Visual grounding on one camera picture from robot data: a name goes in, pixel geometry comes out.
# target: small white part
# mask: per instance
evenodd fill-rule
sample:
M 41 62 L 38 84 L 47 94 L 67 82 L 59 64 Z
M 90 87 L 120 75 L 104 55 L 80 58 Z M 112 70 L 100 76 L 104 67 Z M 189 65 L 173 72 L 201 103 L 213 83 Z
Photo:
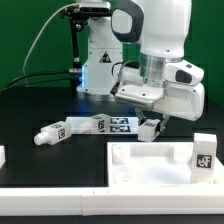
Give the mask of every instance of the small white part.
M 194 135 L 191 183 L 214 183 L 216 135 Z
M 4 146 L 0 146 L 0 169 L 5 163 L 5 148 Z
M 187 164 L 192 161 L 193 146 L 192 144 L 176 145 L 174 147 L 173 160 L 177 163 Z
M 59 121 L 41 128 L 41 133 L 34 137 L 34 142 L 37 145 L 54 145 L 69 137 L 71 137 L 71 124 L 69 122 Z
M 148 119 L 139 127 L 138 140 L 143 142 L 152 142 L 158 135 L 159 132 L 156 131 L 156 127 L 160 120 L 150 120 Z
M 34 137 L 34 142 L 36 145 L 46 144 L 50 139 L 50 136 L 47 132 L 39 133 Z
M 129 145 L 116 144 L 112 147 L 113 163 L 128 164 L 131 158 L 131 148 Z

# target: white object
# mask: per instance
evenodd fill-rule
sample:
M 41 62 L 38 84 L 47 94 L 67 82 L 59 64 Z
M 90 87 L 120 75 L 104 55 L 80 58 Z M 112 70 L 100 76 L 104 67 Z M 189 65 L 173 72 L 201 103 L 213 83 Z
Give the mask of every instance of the white object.
M 5 147 L 0 146 L 0 169 L 5 163 Z
M 72 127 L 72 134 L 81 134 L 80 125 L 87 121 L 86 117 L 67 117 L 66 122 L 69 122 Z M 111 117 L 109 128 L 103 132 L 95 132 L 96 135 L 137 135 L 138 134 L 138 118 L 137 117 Z
M 148 119 L 145 123 L 140 125 L 138 131 L 138 140 L 143 142 L 152 142 L 159 134 L 156 130 L 160 120 Z
M 191 86 L 199 84 L 204 77 L 204 71 L 201 68 L 183 60 L 178 63 L 167 63 L 164 68 L 164 79 L 170 82 L 177 82 L 176 74 L 178 71 L 183 71 L 190 76 L 191 80 L 186 84 Z
M 78 134 L 97 134 L 110 128 L 110 116 L 98 114 L 87 118 L 78 127 Z
M 130 160 L 131 148 L 129 145 L 115 144 L 112 146 L 113 163 L 128 164 Z
M 54 145 L 71 136 L 71 124 L 59 121 L 47 127 L 41 128 L 41 133 L 34 137 L 36 145 Z
M 175 146 L 173 160 L 177 163 L 191 163 L 192 162 L 193 147 L 192 143 L 185 144 L 182 147 Z
M 163 58 L 183 57 L 184 41 L 190 25 L 191 0 L 133 2 L 144 12 L 144 24 L 139 40 L 141 52 Z
M 171 172 L 169 178 L 174 180 L 171 185 L 161 183 L 169 179 L 158 175 L 155 177 L 160 183 L 144 184 L 131 170 L 120 170 L 121 175 L 117 176 L 114 171 L 118 164 L 112 162 L 114 144 L 128 145 L 135 161 L 140 157 L 140 161 L 145 159 L 145 164 L 150 165 L 148 161 L 154 160 L 151 164 L 156 167 L 154 172 L 158 171 L 158 166 L 160 172 L 169 167 L 169 171 L 172 169 L 180 174 L 179 179 L 176 175 L 172 178 Z M 177 184 L 177 180 L 186 175 L 190 181 L 188 164 L 171 163 L 174 148 L 186 150 L 186 144 L 190 143 L 108 143 L 108 187 L 0 188 L 0 215 L 224 214 L 224 167 L 218 159 L 214 167 L 214 184 Z M 142 162 L 137 164 L 136 168 L 142 166 Z
M 123 60 L 122 43 L 114 37 L 110 23 L 110 17 L 88 20 L 88 59 L 82 69 L 82 85 L 77 91 L 85 98 L 97 101 L 107 100 L 105 97 L 110 100 L 111 68 Z
M 194 135 L 194 152 L 192 158 L 192 183 L 213 183 L 216 158 L 216 135 Z

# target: white cylinder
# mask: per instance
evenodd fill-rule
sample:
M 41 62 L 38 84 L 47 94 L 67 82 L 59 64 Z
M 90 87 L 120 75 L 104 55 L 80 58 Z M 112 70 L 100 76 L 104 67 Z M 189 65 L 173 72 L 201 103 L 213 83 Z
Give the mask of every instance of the white cylinder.
M 34 137 L 34 142 L 36 145 L 46 144 L 50 139 L 50 136 L 47 132 L 41 132 Z

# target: black cable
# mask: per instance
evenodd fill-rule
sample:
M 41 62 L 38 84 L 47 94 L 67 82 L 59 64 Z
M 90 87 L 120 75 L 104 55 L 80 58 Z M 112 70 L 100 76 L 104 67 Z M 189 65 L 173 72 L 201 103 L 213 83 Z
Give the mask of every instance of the black cable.
M 124 63 L 124 61 L 122 61 L 122 62 L 117 62 L 117 63 L 115 63 L 115 64 L 113 65 L 113 67 L 111 68 L 111 74 L 112 74 L 113 77 L 114 77 L 114 67 L 115 67 L 116 65 L 123 65 L 123 63 Z
M 16 86 L 9 86 L 4 88 L 2 91 L 0 91 L 0 94 L 5 92 L 6 90 L 12 89 L 12 88 L 17 88 L 17 87 L 23 87 L 27 85 L 35 85 L 35 84 L 42 84 L 42 83 L 49 83 L 49 82 L 58 82 L 58 81 L 70 81 L 70 78 L 61 78 L 61 79 L 52 79 L 52 80 L 47 80 L 47 81 L 41 81 L 41 82 L 29 82 L 26 84 L 21 84 L 21 85 L 16 85 Z
M 8 88 L 8 87 L 12 86 L 14 83 L 16 83 L 16 82 L 18 82 L 18 81 L 20 81 L 22 79 L 29 78 L 29 77 L 45 76 L 45 75 L 60 75 L 60 74 L 65 74 L 65 73 L 69 73 L 69 70 L 30 73 L 30 74 L 23 75 L 23 76 L 20 76 L 20 77 L 14 79 L 12 82 L 8 83 L 5 86 L 5 88 Z

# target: printed tag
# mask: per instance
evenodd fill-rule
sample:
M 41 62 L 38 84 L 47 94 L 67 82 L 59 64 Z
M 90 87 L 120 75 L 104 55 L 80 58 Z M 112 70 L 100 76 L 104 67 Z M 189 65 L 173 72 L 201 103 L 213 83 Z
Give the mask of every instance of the printed tag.
M 211 155 L 197 154 L 196 167 L 197 168 L 211 169 L 212 168 L 212 156 Z
M 100 121 L 100 122 L 98 123 L 98 130 L 100 131 L 100 130 L 102 130 L 102 129 L 104 129 L 104 121 Z
M 131 132 L 131 129 L 129 126 L 118 126 L 118 125 L 111 125 L 110 126 L 110 132 L 116 132 L 116 133 L 129 133 Z
M 129 124 L 128 118 L 111 118 L 111 124 Z
M 65 138 L 65 129 L 58 131 L 58 137 L 59 139 Z
M 104 53 L 103 57 L 100 60 L 100 63 L 111 63 L 110 57 L 107 52 Z

